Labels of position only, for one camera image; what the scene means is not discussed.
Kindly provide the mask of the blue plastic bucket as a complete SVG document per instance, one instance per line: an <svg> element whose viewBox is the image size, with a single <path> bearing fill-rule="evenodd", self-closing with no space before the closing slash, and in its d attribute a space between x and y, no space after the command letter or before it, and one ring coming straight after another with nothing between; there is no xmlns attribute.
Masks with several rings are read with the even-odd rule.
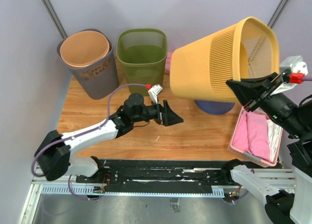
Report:
<svg viewBox="0 0 312 224"><path fill-rule="evenodd" d="M214 102L195 100L197 107L205 113L211 115L223 115L232 110L235 103L233 102Z"/></svg>

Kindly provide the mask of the yellow ribbed plastic bin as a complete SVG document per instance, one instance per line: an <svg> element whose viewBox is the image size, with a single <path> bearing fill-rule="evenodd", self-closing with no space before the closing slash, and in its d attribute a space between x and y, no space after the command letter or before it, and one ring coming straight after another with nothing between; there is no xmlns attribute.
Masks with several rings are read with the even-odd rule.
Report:
<svg viewBox="0 0 312 224"><path fill-rule="evenodd" d="M171 57L170 88L180 98L238 102L227 80L279 73L274 31L255 17L176 49Z"/></svg>

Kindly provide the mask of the green ribbed plastic bin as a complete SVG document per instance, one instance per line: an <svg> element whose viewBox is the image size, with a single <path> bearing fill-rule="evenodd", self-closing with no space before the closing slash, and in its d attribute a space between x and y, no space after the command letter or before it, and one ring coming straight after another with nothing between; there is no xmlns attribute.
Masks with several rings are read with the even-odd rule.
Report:
<svg viewBox="0 0 312 224"><path fill-rule="evenodd" d="M126 30L118 38L116 52L127 83L163 84L168 54L164 32L153 28Z"/></svg>

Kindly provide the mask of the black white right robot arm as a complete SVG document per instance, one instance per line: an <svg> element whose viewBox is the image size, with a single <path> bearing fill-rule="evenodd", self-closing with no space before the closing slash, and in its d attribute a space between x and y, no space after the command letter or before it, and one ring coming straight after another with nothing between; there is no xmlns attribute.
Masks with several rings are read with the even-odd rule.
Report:
<svg viewBox="0 0 312 224"><path fill-rule="evenodd" d="M294 193L272 187L238 159L221 168L221 180L227 185L237 183L258 198L274 224L312 222L312 97L307 96L296 105L282 92L275 93L283 84L311 80L310 75L302 73L272 73L262 78L226 81L246 111L260 108L292 139L287 148L291 158L288 165L295 175Z"/></svg>

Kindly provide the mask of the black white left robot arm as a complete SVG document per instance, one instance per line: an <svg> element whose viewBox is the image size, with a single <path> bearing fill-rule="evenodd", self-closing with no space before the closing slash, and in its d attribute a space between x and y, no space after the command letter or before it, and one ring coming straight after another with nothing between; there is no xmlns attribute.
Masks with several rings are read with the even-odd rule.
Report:
<svg viewBox="0 0 312 224"><path fill-rule="evenodd" d="M133 130L136 122L149 122L171 126L183 122L167 101L144 104L141 94L131 94L116 113L90 127L60 134L57 130L47 133L35 152L35 161L42 170L42 177L55 181L64 175L83 175L99 183L104 170L95 156L82 158L76 153L97 143L119 138Z"/></svg>

